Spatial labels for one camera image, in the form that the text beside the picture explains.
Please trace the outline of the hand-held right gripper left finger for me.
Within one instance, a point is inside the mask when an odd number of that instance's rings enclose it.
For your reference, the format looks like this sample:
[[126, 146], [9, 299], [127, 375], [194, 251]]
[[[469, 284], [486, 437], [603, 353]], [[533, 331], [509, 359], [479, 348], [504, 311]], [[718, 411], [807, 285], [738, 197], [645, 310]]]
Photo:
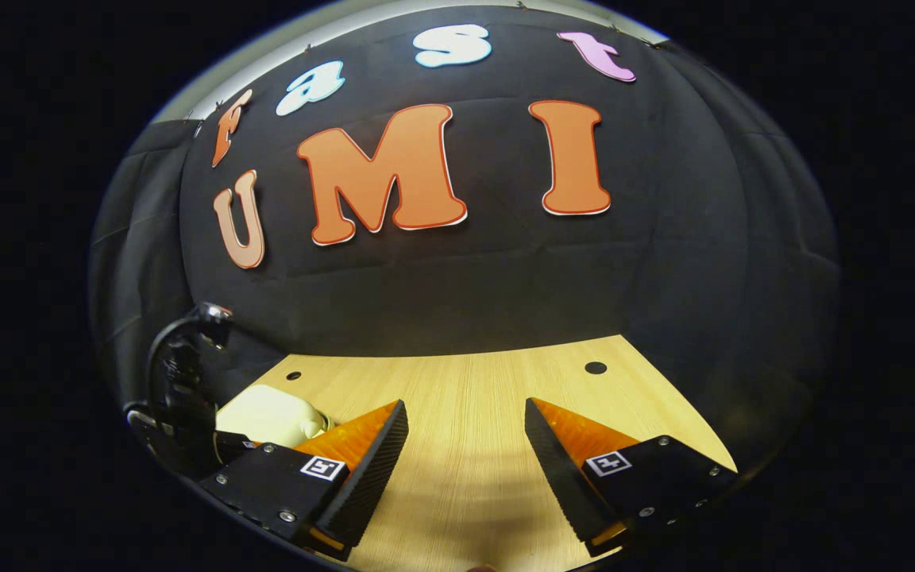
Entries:
[[298, 446], [264, 443], [200, 479], [207, 496], [280, 542], [348, 560], [409, 435], [403, 400]]

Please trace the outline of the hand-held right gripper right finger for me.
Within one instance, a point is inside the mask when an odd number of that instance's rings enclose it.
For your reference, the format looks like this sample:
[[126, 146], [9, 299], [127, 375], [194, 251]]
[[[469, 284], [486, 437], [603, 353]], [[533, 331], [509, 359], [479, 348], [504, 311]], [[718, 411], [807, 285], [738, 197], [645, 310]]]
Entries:
[[592, 557], [672, 535], [738, 479], [672, 435], [635, 439], [538, 398], [524, 405], [524, 432]]

